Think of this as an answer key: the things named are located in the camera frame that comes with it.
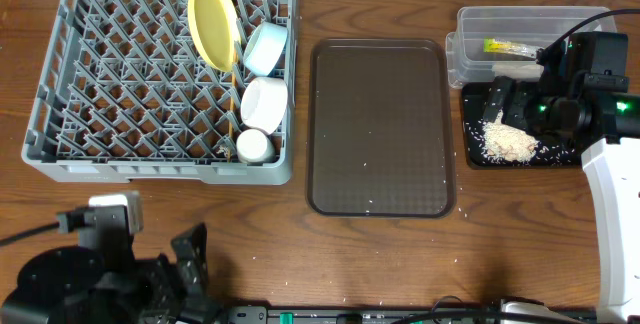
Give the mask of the green snack wrapper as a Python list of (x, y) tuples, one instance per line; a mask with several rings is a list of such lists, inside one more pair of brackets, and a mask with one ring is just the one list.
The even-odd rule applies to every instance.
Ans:
[(483, 51), (485, 53), (498, 53), (536, 59), (538, 53), (543, 51), (542, 47), (517, 43), (499, 38), (485, 38), (483, 41)]

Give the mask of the rice pile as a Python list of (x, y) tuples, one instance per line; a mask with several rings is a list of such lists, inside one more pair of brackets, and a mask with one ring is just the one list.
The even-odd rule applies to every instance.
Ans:
[(575, 165), (579, 155), (562, 144), (536, 139), (524, 131), (494, 122), (465, 120), (464, 134), (470, 162), (481, 168)]

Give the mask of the pale green cup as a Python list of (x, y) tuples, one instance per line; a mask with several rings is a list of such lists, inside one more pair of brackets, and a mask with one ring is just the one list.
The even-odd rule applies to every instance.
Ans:
[(275, 158), (275, 148), (269, 138), (258, 129), (243, 131), (236, 141), (237, 156), (247, 164), (270, 162)]

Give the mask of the wooden chopstick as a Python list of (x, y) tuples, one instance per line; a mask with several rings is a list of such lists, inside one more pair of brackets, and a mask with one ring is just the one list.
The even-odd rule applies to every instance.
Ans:
[[(232, 66), (231, 66), (231, 89), (235, 89), (236, 88), (236, 74), (234, 71), (234, 65), (237, 63), (238, 60), (238, 55), (237, 52), (234, 51), (233, 54), (233, 61), (232, 61)], [(235, 115), (235, 101), (233, 99), (233, 96), (230, 96), (230, 104), (229, 104), (229, 111), (231, 112), (231, 114)], [(233, 139), (234, 139), (234, 126), (232, 121), (229, 119), (228, 121), (228, 135), (229, 135), (229, 139), (230, 141), (233, 143)], [(231, 158), (232, 158), (232, 150), (229, 149), (227, 155), (227, 162), (231, 162)]]

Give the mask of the light blue bowl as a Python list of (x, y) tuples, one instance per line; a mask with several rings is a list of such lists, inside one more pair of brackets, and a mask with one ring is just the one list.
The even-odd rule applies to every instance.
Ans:
[(268, 76), (275, 68), (287, 42), (284, 26), (261, 23), (251, 34), (246, 45), (243, 64), (256, 76)]

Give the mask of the yellow plate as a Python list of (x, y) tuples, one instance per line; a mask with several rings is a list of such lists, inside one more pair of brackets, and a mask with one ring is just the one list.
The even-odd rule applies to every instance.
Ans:
[(240, 42), (237, 13), (232, 0), (188, 0), (188, 28), (202, 59), (213, 68), (230, 72), (235, 44)]

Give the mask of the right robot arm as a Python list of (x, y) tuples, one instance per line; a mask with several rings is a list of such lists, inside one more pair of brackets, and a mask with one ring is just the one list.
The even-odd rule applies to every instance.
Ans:
[(538, 81), (496, 77), (483, 113), (579, 153), (595, 210), (604, 323), (639, 320), (639, 97), (629, 91), (627, 52), (622, 33), (568, 32), (538, 52)]

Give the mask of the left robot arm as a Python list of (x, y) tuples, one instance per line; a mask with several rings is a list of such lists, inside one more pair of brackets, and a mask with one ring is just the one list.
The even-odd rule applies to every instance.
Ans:
[(57, 216), (78, 242), (43, 252), (20, 270), (1, 306), (4, 323), (212, 323), (228, 315), (207, 293), (207, 229), (171, 241), (174, 262), (137, 259), (123, 206), (83, 207)]

